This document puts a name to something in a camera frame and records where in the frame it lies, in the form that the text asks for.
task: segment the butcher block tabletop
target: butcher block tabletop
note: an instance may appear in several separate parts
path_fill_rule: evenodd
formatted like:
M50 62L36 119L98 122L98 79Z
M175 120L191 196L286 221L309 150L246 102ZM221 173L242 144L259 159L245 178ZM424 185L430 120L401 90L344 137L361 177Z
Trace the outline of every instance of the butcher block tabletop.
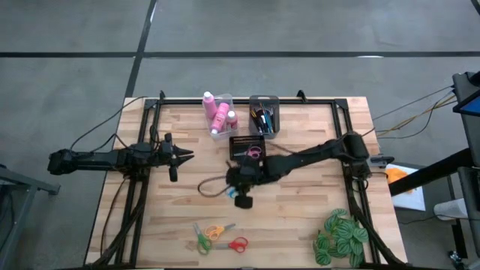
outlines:
M364 134L373 128L367 98L345 98L348 100L353 130ZM128 145L137 142L144 101L139 99L133 102L121 114L117 134ZM235 105L235 111L238 115L238 135L249 135L248 105ZM318 230L324 230L323 224L333 209L348 210L340 161L314 163L294 169L273 184L256 186L249 193L253 197L253 208L241 209L235 207L233 199L227 195L206 198L198 194L197 185L203 179L225 176L225 161L229 160L228 139L214 141L210 137L201 105L162 105L158 131L160 138L165 133L172 133L173 142L180 148L193 150L195 157L178 168L177 182L170 182L167 166L152 168L136 267L320 267L315 262L312 241ZM273 143L292 151L301 151L334 138L330 105L280 105L280 133L272 140ZM374 132L365 136L364 141L371 155L379 154ZM115 142L114 148L121 149L123 146ZM288 155L268 143L266 151L267 155ZM122 181L119 172L108 172L106 175L85 263L92 263L100 256L102 229ZM214 193L224 187L225 181L219 180L205 184L202 189ZM109 219L103 248L110 244L120 229L127 189L128 180L121 187ZM393 253L406 262L404 245L384 175L376 173L369 178L367 196L375 230ZM236 224L222 233L214 244L228 243L243 236L249 241L246 251L237 253L231 249L210 250L207 256L199 254L194 223L198 223L202 230L211 225ZM125 262L129 259L133 231L131 229L127 237L123 256ZM364 252L366 260L371 262L368 243L364 244ZM349 261L348 258L332 258L329 266L347 267Z

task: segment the concrete floor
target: concrete floor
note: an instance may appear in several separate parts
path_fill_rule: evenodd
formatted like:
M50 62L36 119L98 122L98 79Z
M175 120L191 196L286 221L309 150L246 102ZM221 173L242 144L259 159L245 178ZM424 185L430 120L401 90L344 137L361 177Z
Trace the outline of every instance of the concrete floor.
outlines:
M0 52L136 51L148 0L0 1ZM456 51L477 50L480 16L469 0L211 1L160 0L147 51ZM125 94L130 58L0 58L0 163L61 183L58 196L39 193L18 248L16 269L80 266L104 173L53 176L50 152L113 114ZM144 59L133 96L199 96L206 90L366 96L373 116L452 84L453 73L477 71L478 58ZM388 128L441 98L433 96L379 121ZM118 119L76 147L91 149L115 132ZM426 118L395 135L411 134ZM467 146L459 115L448 107L428 129L381 140L398 161L428 165ZM427 205L449 200L444 183L426 187ZM408 221L431 212L399 211ZM401 225L410 263L451 268L449 224ZM474 257L470 248L469 255Z

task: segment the pink object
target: pink object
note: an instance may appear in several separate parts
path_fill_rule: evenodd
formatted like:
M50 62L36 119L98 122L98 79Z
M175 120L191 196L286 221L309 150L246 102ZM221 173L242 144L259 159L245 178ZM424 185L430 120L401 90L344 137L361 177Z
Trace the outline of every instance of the pink object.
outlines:
M234 111L229 111L226 114L226 123L230 126L231 129L237 129L239 127L239 119L237 118L237 114Z
M212 93L206 91L203 93L203 108L205 109L205 114L209 119L213 119L215 117L215 113L217 113L217 105L215 105L215 98Z
M222 130L225 119L227 118L229 108L230 105L228 103L220 103L220 106L217 109L217 114L215 115L215 118L213 118L213 122L211 123L212 134L218 134L218 132Z

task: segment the black metal frame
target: black metal frame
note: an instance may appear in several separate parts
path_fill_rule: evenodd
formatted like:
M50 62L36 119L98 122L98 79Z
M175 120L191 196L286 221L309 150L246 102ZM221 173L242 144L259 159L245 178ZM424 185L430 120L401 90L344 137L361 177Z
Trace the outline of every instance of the black metal frame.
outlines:
M234 98L234 104L248 104L249 100L247 98ZM161 107L163 105L201 105L202 100L200 98L191 98L191 99L175 99L175 98L165 98L163 92L160 94L160 99L147 99L143 107L142 121L139 129L138 143L143 142L147 128L147 123L149 119L150 112L154 110L153 116L153 128L158 129ZM307 99L303 91L298 91L297 98L284 98L280 99L280 104L324 104L331 107L332 118L334 122L334 129L337 137L342 136L341 121L338 110L343 111L343 116L346 124L346 131L353 131L352 122L350 119L350 112L348 108L348 103L346 99ZM367 228L370 235L370 252L372 254L373 264L369 264L369 267L380 266L380 255L379 251L384 255L387 262L394 265L403 264L398 260L395 255L386 247L382 239L374 231L373 222L370 213L370 206L368 205L368 198L363 181L357 181L358 190L360 194L361 209L356 202L356 198L353 193L353 178L350 173L348 164L342 163L343 176L346 186L346 198L349 204L350 214L355 216L358 221ZM110 269L112 267L116 268L134 268L137 264L137 255L138 247L140 244L140 236L143 222L143 214L146 205L147 190L149 188L149 176L151 169L142 169L138 173L132 175L130 178L130 183L127 191L127 198L124 207L124 214L121 222L121 229L118 232L118 235L114 238L109 247L104 251L104 257L100 258L98 261L94 262L92 265L87 265L87 267L94 266L96 269ZM136 206L133 208L134 204L134 194L137 186L137 182L141 182L140 195ZM135 224L133 232L133 241L130 256L128 262L123 262L123 256L125 251L125 237L130 231L131 227ZM113 255L115 255L115 260L113 265L108 265Z

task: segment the scissors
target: scissors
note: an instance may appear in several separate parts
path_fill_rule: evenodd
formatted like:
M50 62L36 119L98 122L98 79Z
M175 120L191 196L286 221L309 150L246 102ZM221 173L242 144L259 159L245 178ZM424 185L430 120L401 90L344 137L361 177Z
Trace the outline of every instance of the scissors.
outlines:
M233 156L238 157L238 156L242 156L242 155L248 155L248 156L252 157L253 159L258 159L258 158L260 158L260 154L262 154L262 149L258 146L252 146L247 151L242 152L242 153L233 154Z
M230 230L235 226L234 223L231 223L226 226L210 226L205 229L205 235L210 238L210 240L217 240L221 233L226 230Z
M212 248L212 241L208 240L203 234L197 223L193 224L195 229L196 236L198 237L198 243L196 244L196 249L202 255L207 255Z
M233 249L238 253L243 253L248 245L248 240L245 237L237 237L228 244L217 244L215 249Z

